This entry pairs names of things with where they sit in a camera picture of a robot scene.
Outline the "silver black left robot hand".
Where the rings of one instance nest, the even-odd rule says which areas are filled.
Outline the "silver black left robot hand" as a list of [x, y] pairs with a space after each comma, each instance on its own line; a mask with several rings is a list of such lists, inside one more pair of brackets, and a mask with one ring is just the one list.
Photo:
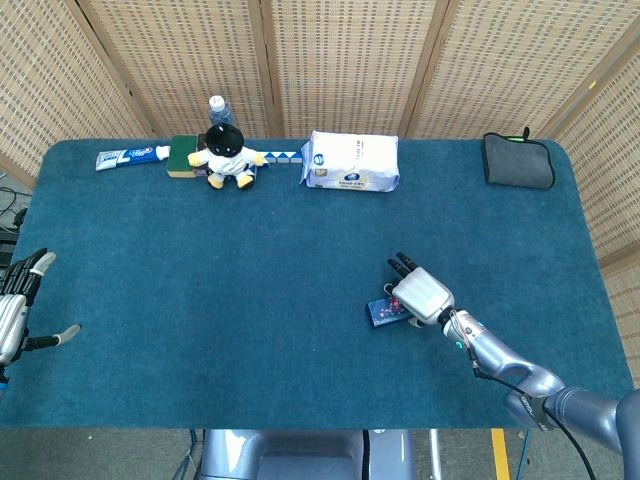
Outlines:
[[1, 275], [1, 369], [19, 359], [23, 351], [57, 347], [82, 329], [73, 324], [61, 333], [29, 337], [27, 322], [42, 279], [56, 260], [55, 252], [40, 249], [11, 264]]

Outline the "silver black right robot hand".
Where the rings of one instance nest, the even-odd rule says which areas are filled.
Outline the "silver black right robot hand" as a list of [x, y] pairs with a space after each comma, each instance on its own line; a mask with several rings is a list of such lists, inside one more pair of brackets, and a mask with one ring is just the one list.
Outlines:
[[396, 254], [396, 259], [387, 259], [386, 262], [399, 275], [390, 283], [388, 293], [411, 313], [418, 324], [443, 328], [455, 306], [453, 293], [401, 252]]

